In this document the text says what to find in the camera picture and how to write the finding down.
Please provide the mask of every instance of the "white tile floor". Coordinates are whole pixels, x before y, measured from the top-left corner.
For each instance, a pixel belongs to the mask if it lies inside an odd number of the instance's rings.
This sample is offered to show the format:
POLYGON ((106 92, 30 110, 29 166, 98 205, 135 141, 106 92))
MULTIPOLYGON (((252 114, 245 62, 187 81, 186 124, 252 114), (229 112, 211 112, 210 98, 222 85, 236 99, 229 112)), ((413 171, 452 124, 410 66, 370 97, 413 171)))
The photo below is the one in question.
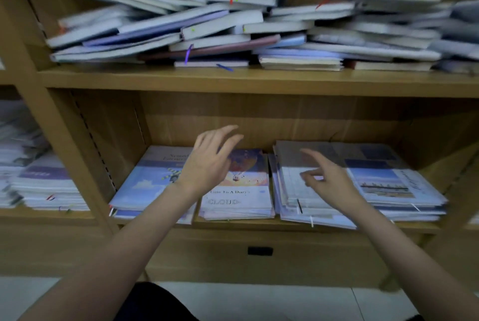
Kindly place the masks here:
MULTIPOLYGON (((0 277, 2 321, 15 321, 57 278, 0 277)), ((402 321, 416 314, 406 295, 375 289, 159 283, 202 321, 402 321)))

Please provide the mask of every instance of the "person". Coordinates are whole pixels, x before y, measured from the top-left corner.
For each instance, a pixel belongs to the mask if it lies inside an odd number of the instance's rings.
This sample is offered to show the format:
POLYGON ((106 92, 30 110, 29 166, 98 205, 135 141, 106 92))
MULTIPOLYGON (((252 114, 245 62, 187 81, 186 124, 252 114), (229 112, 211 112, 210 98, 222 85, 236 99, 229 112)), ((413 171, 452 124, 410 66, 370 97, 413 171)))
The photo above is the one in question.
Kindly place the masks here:
MULTIPOLYGON (((118 232, 87 264, 57 282, 20 321, 126 321, 196 318, 168 291, 136 281, 170 228, 228 173, 231 151, 243 138, 237 126, 200 134, 178 180, 118 232)), ((302 152, 317 170, 302 173, 307 186, 365 233, 426 320, 479 320, 479 300, 398 227, 371 207, 346 171, 319 152, 302 152), (322 175, 318 181, 315 175, 322 175)))

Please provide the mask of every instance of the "black pants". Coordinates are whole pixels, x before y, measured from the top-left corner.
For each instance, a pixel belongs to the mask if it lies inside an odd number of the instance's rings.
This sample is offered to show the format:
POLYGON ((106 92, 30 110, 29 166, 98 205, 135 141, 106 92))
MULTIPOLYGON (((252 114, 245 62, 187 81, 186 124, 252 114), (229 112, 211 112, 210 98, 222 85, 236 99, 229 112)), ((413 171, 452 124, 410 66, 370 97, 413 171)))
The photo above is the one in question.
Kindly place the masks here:
POLYGON ((114 321, 198 321, 170 292, 150 282, 138 282, 114 321))

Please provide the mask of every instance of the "person's left hand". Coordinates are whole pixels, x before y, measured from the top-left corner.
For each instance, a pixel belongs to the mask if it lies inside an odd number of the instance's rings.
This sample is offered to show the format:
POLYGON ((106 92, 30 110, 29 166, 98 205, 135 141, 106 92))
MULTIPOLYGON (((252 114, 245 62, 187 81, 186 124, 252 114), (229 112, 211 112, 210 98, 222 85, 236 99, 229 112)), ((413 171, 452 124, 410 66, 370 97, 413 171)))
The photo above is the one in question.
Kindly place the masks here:
POLYGON ((230 125, 200 134, 175 184, 198 198, 223 181, 231 165, 228 156, 243 135, 231 136, 218 149, 224 138, 237 128, 236 125, 230 125))

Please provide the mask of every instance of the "tile grout line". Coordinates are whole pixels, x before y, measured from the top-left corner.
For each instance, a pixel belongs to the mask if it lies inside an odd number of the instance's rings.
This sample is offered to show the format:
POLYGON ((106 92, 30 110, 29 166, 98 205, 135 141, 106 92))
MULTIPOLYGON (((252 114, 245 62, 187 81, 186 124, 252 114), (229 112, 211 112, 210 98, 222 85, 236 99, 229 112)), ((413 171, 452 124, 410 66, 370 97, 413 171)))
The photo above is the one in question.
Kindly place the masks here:
POLYGON ((364 319, 364 316, 362 315, 361 306, 359 306, 359 302, 358 302, 358 299, 356 298, 355 290, 353 290, 352 287, 351 287, 351 292, 353 293, 353 296, 355 297, 356 305, 358 305, 359 313, 361 314, 362 321, 366 321, 366 320, 364 319))

